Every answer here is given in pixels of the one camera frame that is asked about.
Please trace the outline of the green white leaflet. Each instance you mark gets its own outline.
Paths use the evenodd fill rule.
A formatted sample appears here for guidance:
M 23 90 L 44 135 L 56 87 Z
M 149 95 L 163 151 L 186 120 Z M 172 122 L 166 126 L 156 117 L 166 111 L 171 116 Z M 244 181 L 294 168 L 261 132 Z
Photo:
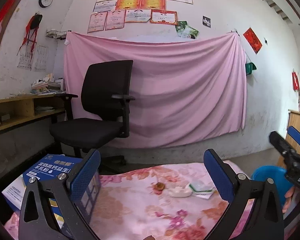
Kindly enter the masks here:
M 189 188 L 196 197 L 205 200 L 210 199 L 216 190 L 213 185 L 205 184 L 202 181 L 194 181 L 189 183 Z

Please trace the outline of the brown fruit peel scrap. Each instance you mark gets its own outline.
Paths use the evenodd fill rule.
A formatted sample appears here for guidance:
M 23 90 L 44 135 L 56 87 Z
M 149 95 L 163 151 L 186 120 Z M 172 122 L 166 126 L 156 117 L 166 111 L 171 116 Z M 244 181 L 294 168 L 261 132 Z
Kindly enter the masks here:
M 165 184 L 161 183 L 161 182 L 157 182 L 154 185 L 154 189 L 157 190 L 157 191 L 163 191 L 165 189 Z

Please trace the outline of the blue plastic bucket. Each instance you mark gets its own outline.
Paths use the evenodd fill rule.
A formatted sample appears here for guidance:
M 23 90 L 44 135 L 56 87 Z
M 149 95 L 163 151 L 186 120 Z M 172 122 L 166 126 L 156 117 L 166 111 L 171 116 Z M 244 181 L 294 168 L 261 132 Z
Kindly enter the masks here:
M 277 187 L 280 203 L 283 206 L 286 202 L 285 194 L 293 187 L 293 184 L 286 179 L 285 174 L 286 169 L 282 167 L 266 165 L 257 168 L 251 178 L 257 181 L 266 181 L 271 178 Z

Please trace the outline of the blue product box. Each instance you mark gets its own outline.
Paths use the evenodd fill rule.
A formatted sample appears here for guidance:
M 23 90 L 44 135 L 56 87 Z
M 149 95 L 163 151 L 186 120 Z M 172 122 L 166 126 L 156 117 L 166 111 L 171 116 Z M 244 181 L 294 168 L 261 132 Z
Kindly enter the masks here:
M 3 190 L 19 210 L 19 239 L 98 239 L 89 225 L 101 189 L 98 170 L 80 200 L 73 203 L 66 187 L 82 159 L 48 154 Z

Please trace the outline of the wooden cabinet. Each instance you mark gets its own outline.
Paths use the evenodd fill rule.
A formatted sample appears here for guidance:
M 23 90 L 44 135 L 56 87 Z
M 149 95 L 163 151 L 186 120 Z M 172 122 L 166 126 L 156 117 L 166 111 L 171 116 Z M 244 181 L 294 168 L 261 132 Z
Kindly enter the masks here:
M 300 154 L 300 112 L 289 110 L 285 140 Z

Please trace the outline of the white crumpled tissue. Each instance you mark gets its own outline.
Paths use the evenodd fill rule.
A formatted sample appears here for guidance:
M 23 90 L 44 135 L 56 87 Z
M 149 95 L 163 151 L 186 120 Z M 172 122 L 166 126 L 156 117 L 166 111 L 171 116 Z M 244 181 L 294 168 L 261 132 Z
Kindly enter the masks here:
M 168 194 L 172 198 L 186 198 L 191 196 L 192 190 L 190 188 L 175 187 L 173 189 L 168 189 Z

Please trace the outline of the pink hanging sheet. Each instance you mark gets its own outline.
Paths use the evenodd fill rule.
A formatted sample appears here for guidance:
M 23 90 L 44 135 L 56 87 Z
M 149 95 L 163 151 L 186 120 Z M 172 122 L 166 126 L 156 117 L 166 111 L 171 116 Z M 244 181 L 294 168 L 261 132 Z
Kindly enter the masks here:
M 171 43 L 121 41 L 68 33 L 66 90 L 80 94 L 94 63 L 133 61 L 130 135 L 118 148 L 187 145 L 243 129 L 246 56 L 236 33 Z

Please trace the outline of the black office chair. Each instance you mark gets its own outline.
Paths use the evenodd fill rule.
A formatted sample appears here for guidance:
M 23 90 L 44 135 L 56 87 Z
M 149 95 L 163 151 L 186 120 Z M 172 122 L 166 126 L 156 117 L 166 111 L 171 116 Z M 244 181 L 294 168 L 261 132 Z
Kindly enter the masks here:
M 88 67 L 80 95 L 83 109 L 98 119 L 74 118 L 70 106 L 75 94 L 64 98 L 67 120 L 55 123 L 50 134 L 55 141 L 71 146 L 75 156 L 99 149 L 116 138 L 129 137 L 129 95 L 133 61 L 109 61 Z

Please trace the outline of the wooden low shelf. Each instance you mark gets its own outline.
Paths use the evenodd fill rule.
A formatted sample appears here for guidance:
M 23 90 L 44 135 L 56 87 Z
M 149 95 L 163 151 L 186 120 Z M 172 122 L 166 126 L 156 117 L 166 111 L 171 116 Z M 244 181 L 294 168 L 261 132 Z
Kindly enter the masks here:
M 0 99 L 0 135 L 65 113 L 63 94 L 20 95 Z

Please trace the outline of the stack of papers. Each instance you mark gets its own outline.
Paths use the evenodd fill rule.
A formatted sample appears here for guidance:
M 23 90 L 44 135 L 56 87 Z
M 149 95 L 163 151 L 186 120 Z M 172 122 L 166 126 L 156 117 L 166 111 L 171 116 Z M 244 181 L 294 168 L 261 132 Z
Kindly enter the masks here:
M 59 94 L 65 91 L 63 79 L 55 80 L 52 73 L 47 74 L 42 79 L 34 81 L 31 85 L 32 94 Z

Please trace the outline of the green hanging dustpan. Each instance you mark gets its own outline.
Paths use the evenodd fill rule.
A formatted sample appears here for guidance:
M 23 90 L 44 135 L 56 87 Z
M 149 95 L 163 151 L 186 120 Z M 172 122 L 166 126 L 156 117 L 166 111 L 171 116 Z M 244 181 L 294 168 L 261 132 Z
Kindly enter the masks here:
M 251 75 L 255 70 L 257 70 L 257 68 L 253 62 L 248 62 L 245 64 L 246 75 Z

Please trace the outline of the red hanging tassel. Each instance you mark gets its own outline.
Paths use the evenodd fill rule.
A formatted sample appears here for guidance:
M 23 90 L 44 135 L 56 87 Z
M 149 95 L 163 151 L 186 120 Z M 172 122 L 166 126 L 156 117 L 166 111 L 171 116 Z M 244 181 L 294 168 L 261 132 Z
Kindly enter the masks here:
M 29 43 L 32 43 L 31 49 L 30 49 L 30 60 L 32 60 L 33 57 L 33 51 L 37 43 L 37 34 L 38 34 L 38 29 L 40 26 L 40 23 L 42 21 L 42 14 L 35 13 L 29 20 L 26 28 L 25 28 L 25 36 L 23 38 L 22 44 L 18 50 L 18 52 L 21 50 L 23 45 L 29 45 Z

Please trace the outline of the red framed certificate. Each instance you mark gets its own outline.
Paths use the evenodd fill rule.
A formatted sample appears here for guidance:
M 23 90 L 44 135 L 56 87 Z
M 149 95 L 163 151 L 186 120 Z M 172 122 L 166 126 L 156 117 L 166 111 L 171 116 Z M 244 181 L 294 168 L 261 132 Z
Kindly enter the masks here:
M 168 11 L 168 10 L 152 9 L 150 23 L 177 25 L 178 24 L 177 12 L 176 11 Z

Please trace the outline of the red wall ornament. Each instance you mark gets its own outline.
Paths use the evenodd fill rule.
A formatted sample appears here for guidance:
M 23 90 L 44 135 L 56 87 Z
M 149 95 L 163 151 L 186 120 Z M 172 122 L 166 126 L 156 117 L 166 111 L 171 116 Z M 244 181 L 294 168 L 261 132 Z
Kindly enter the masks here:
M 299 91 L 300 86 L 299 86 L 298 75 L 294 70 L 292 71 L 292 80 L 293 80 L 293 90 L 294 91 Z

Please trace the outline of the red diamond wall poster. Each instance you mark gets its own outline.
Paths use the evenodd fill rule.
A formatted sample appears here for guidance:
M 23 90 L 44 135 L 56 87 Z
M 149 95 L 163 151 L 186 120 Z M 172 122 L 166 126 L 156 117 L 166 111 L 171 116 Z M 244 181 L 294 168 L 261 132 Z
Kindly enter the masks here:
M 257 54 L 260 49 L 262 48 L 262 43 L 261 41 L 258 39 L 258 37 L 256 36 L 255 32 L 253 31 L 253 29 L 249 28 L 244 34 L 243 36 L 245 37 L 245 39 L 247 40 L 247 42 L 250 44 L 250 46 L 252 47 L 253 51 L 255 52 L 255 54 Z

